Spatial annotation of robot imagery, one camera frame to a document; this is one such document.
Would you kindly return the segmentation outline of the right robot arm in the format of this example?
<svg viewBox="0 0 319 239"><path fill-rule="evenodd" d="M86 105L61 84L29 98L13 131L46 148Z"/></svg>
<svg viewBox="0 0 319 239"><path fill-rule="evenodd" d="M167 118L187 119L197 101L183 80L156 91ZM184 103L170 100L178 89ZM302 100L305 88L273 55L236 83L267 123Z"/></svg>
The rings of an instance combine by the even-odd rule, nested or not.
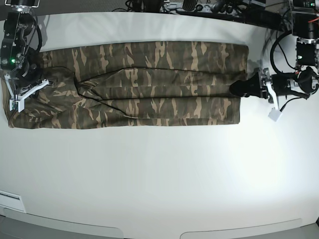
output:
<svg viewBox="0 0 319 239"><path fill-rule="evenodd" d="M21 112L25 100L49 84L34 61L42 48L42 33L34 9L38 0L6 0L11 7L4 22L0 72L10 93L9 109Z"/></svg>

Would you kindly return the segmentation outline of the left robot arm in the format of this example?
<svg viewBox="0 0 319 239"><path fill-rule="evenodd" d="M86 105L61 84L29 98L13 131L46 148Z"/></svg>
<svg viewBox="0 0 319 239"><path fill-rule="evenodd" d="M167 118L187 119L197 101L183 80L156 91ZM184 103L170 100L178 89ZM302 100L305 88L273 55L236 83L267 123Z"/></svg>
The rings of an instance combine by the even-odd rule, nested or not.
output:
<svg viewBox="0 0 319 239"><path fill-rule="evenodd" d="M230 86L231 94L238 97L255 96L269 100L273 113L281 113L279 97L293 96L307 100L319 90L319 2L317 0L291 0L289 2L291 26L276 40L270 49L268 68L257 72L246 81L236 81ZM296 64L292 72L282 72L275 64L275 50L287 36L296 37Z"/></svg>

